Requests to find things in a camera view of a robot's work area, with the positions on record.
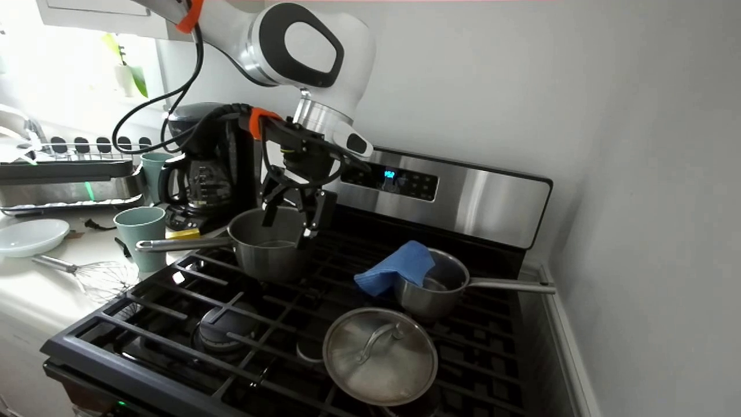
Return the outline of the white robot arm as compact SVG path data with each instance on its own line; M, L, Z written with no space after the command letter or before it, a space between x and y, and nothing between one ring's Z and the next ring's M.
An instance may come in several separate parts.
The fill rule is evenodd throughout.
M267 226L287 195L299 197L307 232L322 226L331 201L322 187L350 163L366 161L373 143L358 133L354 111L366 93L376 45L365 22L322 14L297 3L246 11L228 0L136 0L179 32L196 32L252 84L292 87L292 115L252 106L248 133L284 151L284 169L268 169L263 209Z

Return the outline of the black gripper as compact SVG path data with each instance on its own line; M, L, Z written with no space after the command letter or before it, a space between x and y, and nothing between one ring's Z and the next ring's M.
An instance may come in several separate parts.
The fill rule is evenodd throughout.
M277 164L268 155L268 148L263 148L263 161L267 168L263 192L263 226L272 228L277 222L278 209L290 191L303 191L303 236L314 239L322 228L326 207L326 192L319 187L336 179L331 168L340 158L339 148L322 135L280 118L263 120L263 140L273 142L284 155L284 164Z

